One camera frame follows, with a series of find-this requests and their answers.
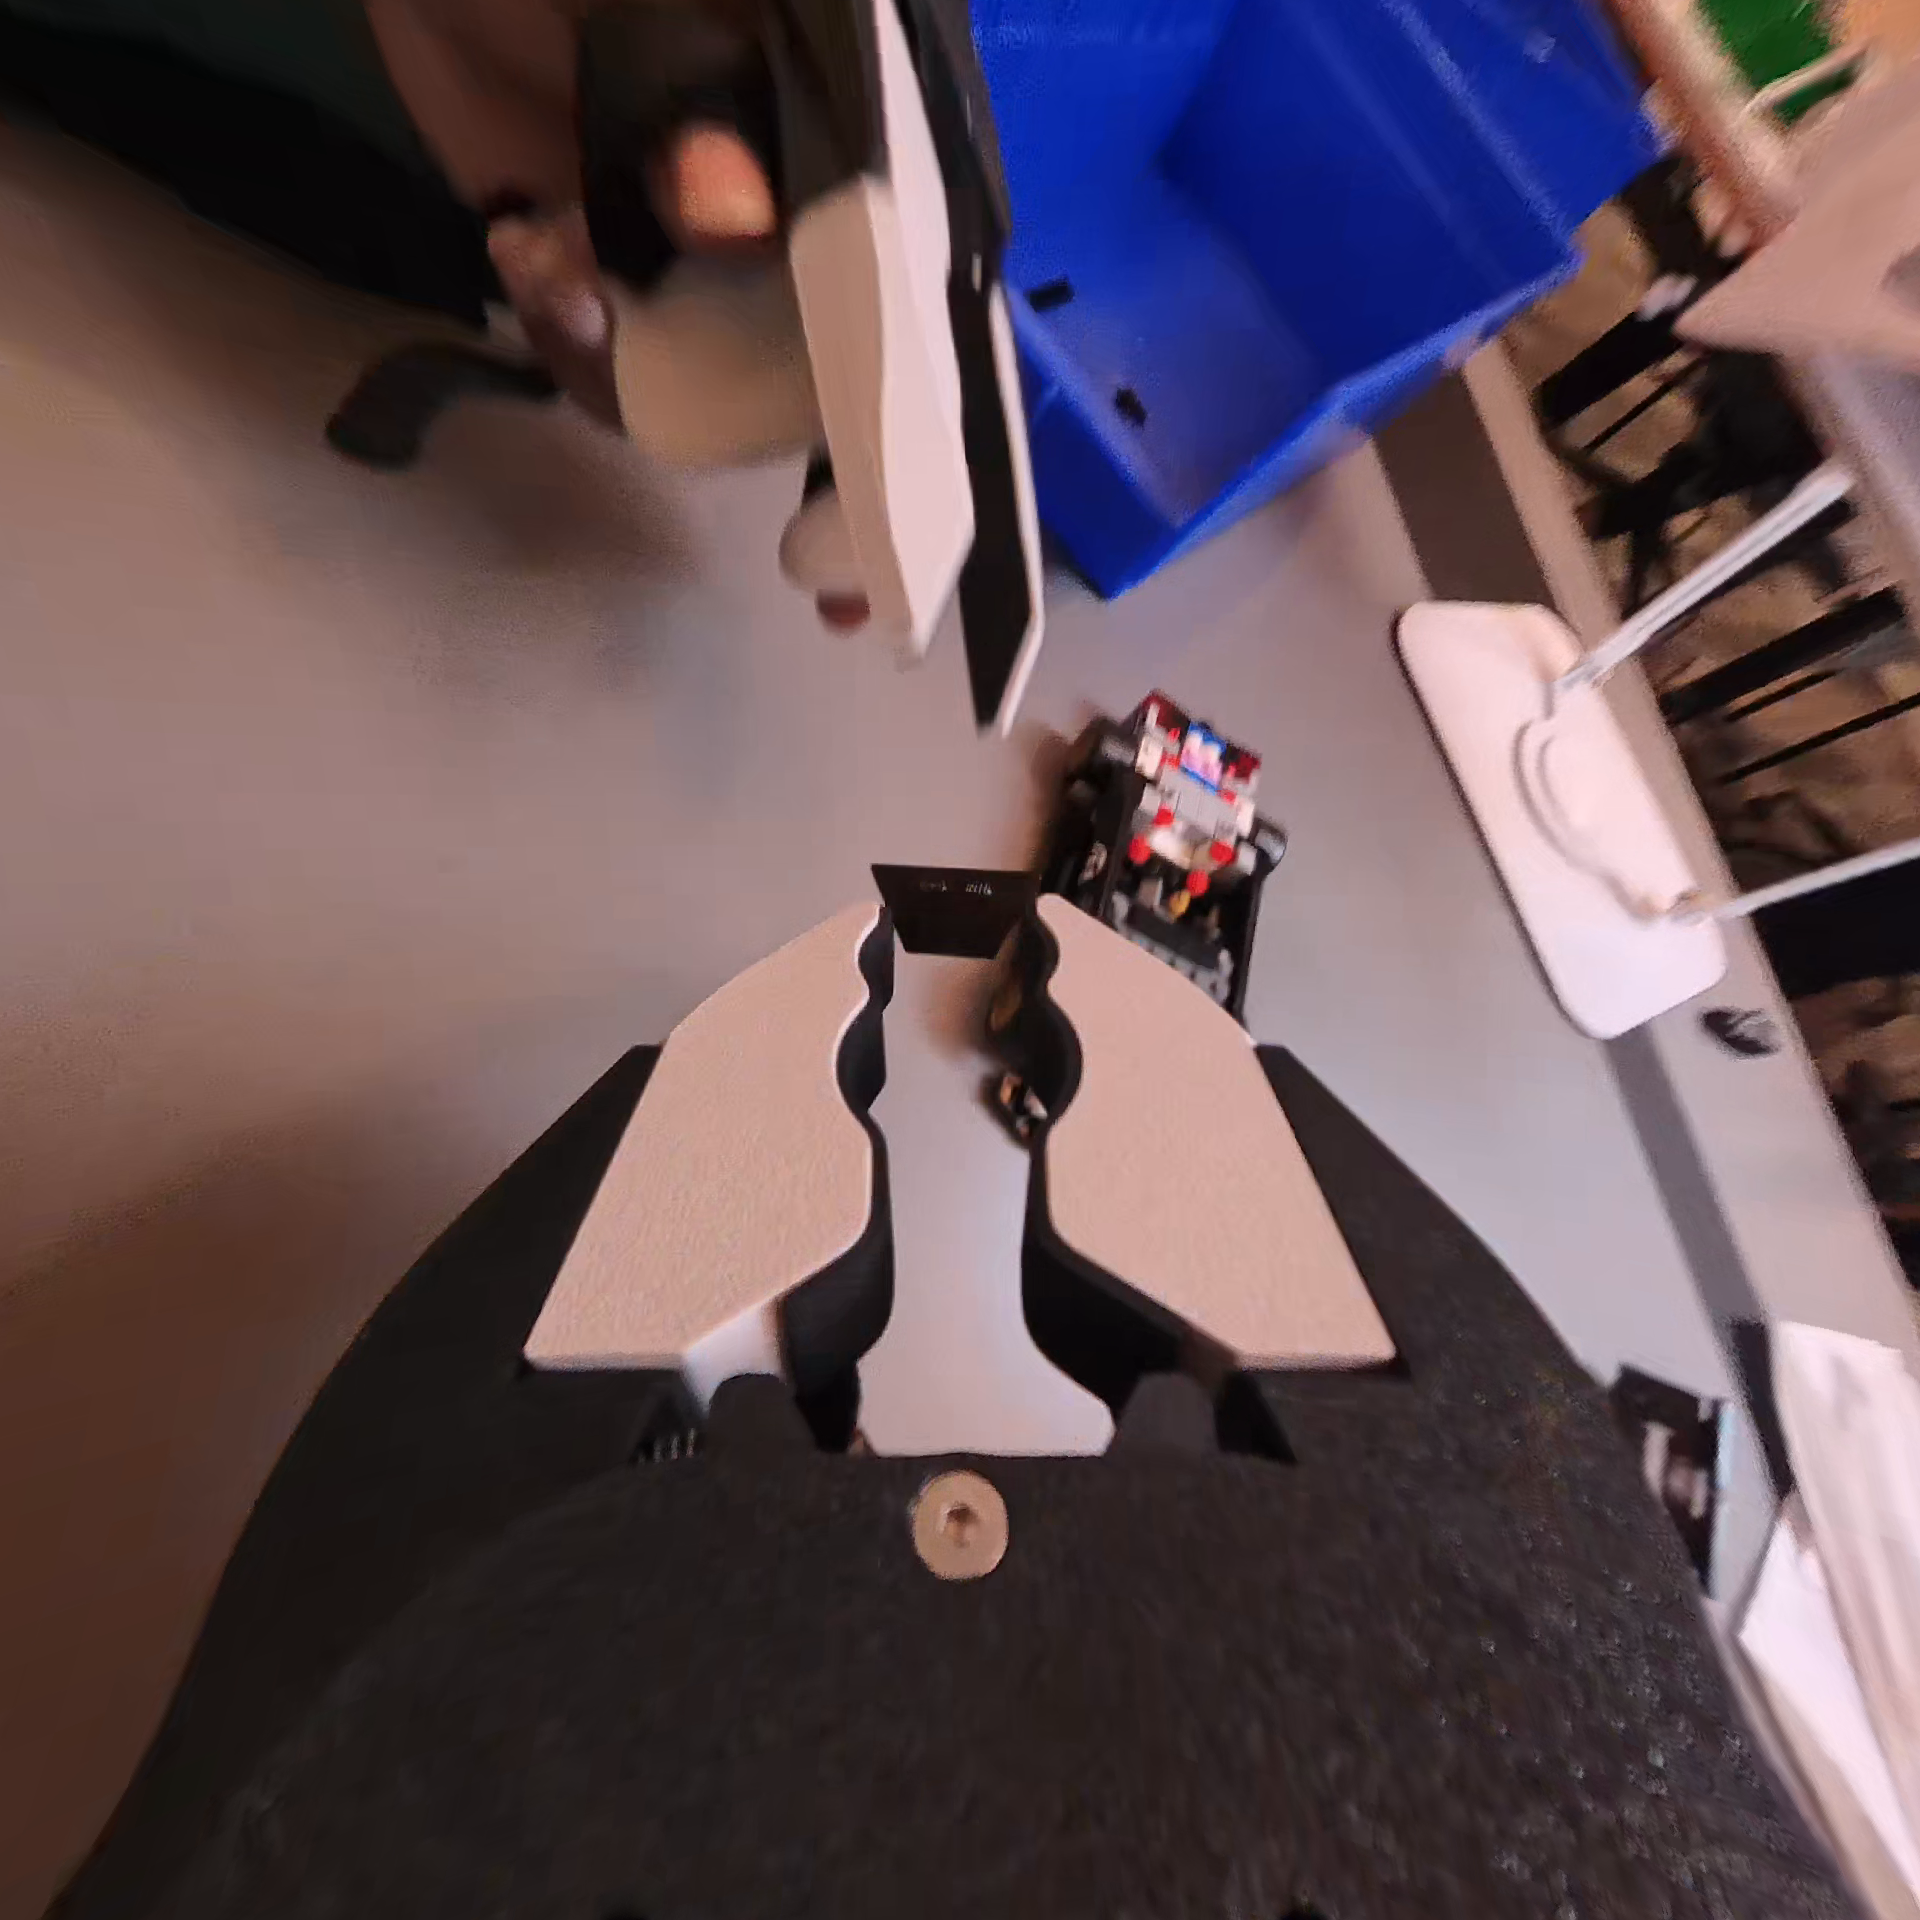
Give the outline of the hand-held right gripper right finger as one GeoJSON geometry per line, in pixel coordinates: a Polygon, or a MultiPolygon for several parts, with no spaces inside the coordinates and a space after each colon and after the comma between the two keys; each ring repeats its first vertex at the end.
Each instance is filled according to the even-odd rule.
{"type": "Polygon", "coordinates": [[[1060,896],[1022,919],[1022,1324],[1114,1415],[1285,1448],[1263,1381],[1397,1359],[1246,1026],[1060,896]]]}

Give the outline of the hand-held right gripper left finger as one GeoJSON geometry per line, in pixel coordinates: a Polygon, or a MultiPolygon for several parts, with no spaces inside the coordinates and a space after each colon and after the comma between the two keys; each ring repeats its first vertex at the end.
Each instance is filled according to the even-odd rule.
{"type": "Polygon", "coordinates": [[[859,900],[716,989],[660,1044],[529,1331],[556,1376],[657,1374],[708,1413],[777,1380],[859,1448],[895,1300],[884,1018],[895,929],[859,900]]]}

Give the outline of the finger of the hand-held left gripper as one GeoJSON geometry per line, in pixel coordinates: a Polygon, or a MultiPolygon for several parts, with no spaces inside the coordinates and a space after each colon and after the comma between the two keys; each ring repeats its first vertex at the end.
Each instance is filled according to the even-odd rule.
{"type": "Polygon", "coordinates": [[[982,734],[1012,726],[1044,635],[1043,536],[1006,251],[1012,208],[966,4],[875,4],[884,179],[940,172],[950,324],[961,377],[975,534],[946,612],[960,619],[982,734]]]}
{"type": "Polygon", "coordinates": [[[950,266],[934,169],[856,175],[790,238],[827,442],[788,524],[788,579],[862,598],[904,658],[942,627],[975,534],[950,266]]]}

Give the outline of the black lego car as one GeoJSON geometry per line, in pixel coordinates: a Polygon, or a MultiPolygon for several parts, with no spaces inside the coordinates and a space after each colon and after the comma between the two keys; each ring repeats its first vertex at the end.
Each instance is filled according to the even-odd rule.
{"type": "Polygon", "coordinates": [[[1152,690],[1093,713],[1068,755],[1039,900],[1065,900],[1246,1024],[1266,882],[1290,838],[1263,755],[1152,690]]]}

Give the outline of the black lego wedge plate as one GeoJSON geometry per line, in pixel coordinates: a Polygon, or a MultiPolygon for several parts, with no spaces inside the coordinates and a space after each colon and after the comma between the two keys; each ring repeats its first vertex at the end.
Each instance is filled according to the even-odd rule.
{"type": "Polygon", "coordinates": [[[874,885],[903,952],[994,960],[1039,896],[1030,870],[879,860],[874,885]]]}

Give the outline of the blue plastic bin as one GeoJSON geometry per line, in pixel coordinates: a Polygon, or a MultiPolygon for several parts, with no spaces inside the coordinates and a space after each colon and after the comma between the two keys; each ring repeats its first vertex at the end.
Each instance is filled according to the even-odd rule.
{"type": "Polygon", "coordinates": [[[1103,598],[1363,442],[1655,161],[1600,4],[982,2],[1043,529],[1103,598]]]}

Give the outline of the person's left forearm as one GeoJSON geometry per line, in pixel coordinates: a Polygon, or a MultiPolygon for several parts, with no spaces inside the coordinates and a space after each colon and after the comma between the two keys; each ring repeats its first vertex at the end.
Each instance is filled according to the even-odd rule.
{"type": "Polygon", "coordinates": [[[485,224],[358,2],[4,2],[4,115],[348,291],[483,328],[485,224]]]}

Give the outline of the black printed lego panel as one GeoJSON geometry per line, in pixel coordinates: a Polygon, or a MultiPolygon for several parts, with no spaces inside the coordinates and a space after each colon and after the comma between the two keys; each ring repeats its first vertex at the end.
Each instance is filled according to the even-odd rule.
{"type": "Polygon", "coordinates": [[[1728,1402],[1624,1365],[1608,1390],[1615,1428],[1674,1524],[1701,1589],[1714,1587],[1728,1402]]]}

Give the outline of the white monitor stand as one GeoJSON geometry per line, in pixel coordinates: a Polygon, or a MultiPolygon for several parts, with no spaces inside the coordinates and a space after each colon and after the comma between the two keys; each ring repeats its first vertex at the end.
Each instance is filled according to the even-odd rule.
{"type": "Polygon", "coordinates": [[[1595,647],[1538,603],[1423,601],[1399,617],[1399,660],[1436,746],[1559,1007],[1587,1040],[1615,1042],[1714,989],[1725,924],[1918,856],[1909,838],[1714,898],[1605,694],[1683,613],[1852,492],[1849,466],[1822,463],[1595,647]]]}

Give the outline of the green box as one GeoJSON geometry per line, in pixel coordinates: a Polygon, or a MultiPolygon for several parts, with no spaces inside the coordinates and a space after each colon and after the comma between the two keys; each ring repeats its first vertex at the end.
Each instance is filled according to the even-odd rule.
{"type": "Polygon", "coordinates": [[[1820,2],[1701,2],[1762,113],[1780,128],[1846,92],[1869,58],[1820,2]]]}

